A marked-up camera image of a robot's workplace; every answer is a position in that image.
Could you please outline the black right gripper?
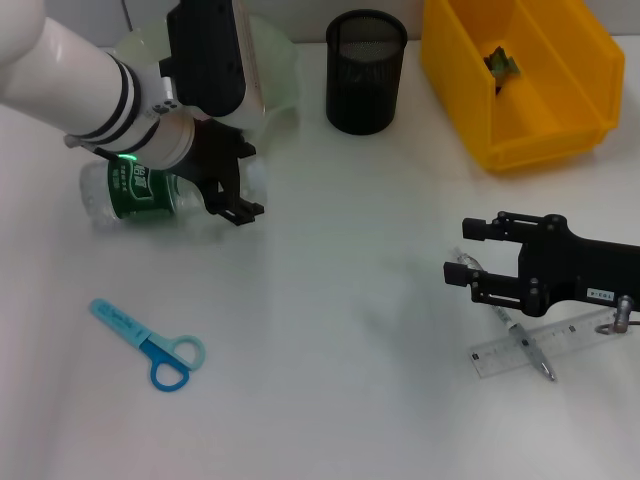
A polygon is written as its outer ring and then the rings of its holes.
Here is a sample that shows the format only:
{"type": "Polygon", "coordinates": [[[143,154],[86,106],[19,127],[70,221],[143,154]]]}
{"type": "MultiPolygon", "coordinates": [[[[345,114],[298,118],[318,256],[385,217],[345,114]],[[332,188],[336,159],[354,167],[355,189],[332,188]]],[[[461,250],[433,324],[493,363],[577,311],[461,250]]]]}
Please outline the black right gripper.
{"type": "Polygon", "coordinates": [[[516,277],[445,262],[444,281],[469,286],[471,300],[522,308],[541,317],[563,301],[617,307],[621,299],[639,310],[639,248],[582,238],[560,215],[537,217],[500,211],[491,221],[465,218],[462,236],[475,241],[509,241],[522,248],[516,277]]]}

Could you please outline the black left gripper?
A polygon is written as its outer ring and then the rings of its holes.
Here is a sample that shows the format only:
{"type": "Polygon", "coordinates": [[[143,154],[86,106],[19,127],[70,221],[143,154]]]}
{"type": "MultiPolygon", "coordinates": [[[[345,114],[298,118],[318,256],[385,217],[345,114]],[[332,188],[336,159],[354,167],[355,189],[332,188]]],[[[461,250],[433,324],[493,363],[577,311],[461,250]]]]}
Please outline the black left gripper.
{"type": "Polygon", "coordinates": [[[194,138],[174,174],[199,185],[204,206],[235,226],[265,213],[262,204],[241,197],[238,159],[252,157],[256,148],[239,129],[214,120],[196,121],[194,138]]]}

